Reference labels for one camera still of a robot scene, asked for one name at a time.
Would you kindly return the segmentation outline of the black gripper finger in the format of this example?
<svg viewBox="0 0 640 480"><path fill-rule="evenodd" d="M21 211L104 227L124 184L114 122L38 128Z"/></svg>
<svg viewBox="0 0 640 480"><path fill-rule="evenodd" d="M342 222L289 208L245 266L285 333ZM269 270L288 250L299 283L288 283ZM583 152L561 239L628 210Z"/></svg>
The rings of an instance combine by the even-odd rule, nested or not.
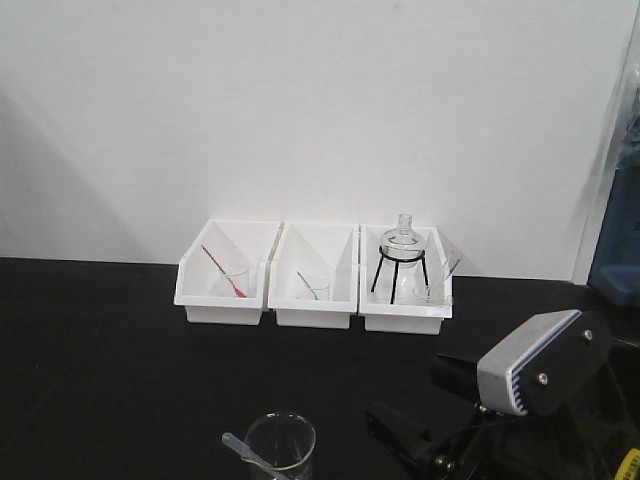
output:
<svg viewBox="0 0 640 480"><path fill-rule="evenodd" d="M382 402L366 409L367 430L409 472L429 470L431 435L413 418Z"/></svg>
<svg viewBox="0 0 640 480"><path fill-rule="evenodd" d="M430 377L432 383L454 395L472 403L480 401L477 355L456 356L436 354L430 360Z"/></svg>

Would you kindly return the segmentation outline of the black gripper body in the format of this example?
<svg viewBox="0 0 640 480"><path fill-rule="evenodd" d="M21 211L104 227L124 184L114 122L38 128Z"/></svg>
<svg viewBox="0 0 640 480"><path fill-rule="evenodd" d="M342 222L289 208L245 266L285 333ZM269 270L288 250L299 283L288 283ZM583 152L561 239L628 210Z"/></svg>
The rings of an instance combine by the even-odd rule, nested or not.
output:
<svg viewBox="0 0 640 480"><path fill-rule="evenodd" d="M526 416L473 403L469 424L435 443L444 479L636 479L639 427L610 363L614 340L587 311L523 370Z"/></svg>

